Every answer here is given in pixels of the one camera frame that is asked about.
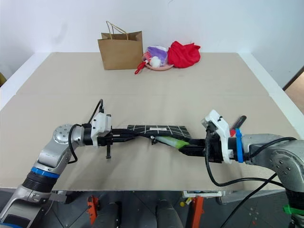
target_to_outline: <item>red cloth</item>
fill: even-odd
[[[177,41],[171,44],[168,50],[168,63],[178,68],[190,67],[199,62],[200,46],[192,44],[182,45]]]

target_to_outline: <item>grid pattern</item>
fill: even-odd
[[[185,126],[172,125],[128,125],[128,130],[146,136],[172,136],[174,138],[190,139],[191,135]]]

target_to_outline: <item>green object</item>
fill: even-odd
[[[183,140],[179,140],[179,139],[175,139],[172,138],[170,136],[157,136],[155,137],[156,140],[163,142],[169,146],[173,146],[176,149],[180,149],[181,147],[185,146],[185,145],[189,145],[190,143],[185,142]]]
[[[288,214],[288,215],[291,215],[291,214],[304,215],[304,210],[300,210],[300,209],[296,209],[296,208],[291,208],[289,206],[289,204],[283,207],[283,211],[286,214]]]
[[[3,76],[3,74],[0,72],[0,86],[2,86],[6,82],[6,78]]]

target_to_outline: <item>table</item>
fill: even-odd
[[[193,138],[204,138],[200,121],[215,109],[230,124],[246,115],[243,134],[299,137],[237,53],[202,53],[192,67],[164,72],[145,68],[138,75],[134,70],[104,71],[99,53],[52,53],[0,112],[0,187],[21,184],[54,129],[87,122],[101,98],[113,128],[178,124]],[[111,151],[107,160],[104,147],[77,148],[78,162],[67,166],[54,189],[251,190],[261,184],[218,188],[209,180],[203,157],[151,145],[145,138],[114,144]],[[211,164],[211,169],[218,182],[273,173],[237,162]]]

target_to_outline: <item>blue zip tie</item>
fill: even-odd
[[[59,174],[44,171],[44,170],[38,169],[37,167],[33,167],[31,169],[31,171],[34,172],[34,173],[37,173],[39,175],[46,176],[46,177],[51,177],[51,178],[56,178],[56,179],[58,179],[60,177]]]
[[[237,138],[237,160],[239,163],[243,163],[243,149],[242,149],[242,133],[239,128],[236,128],[236,138]]]

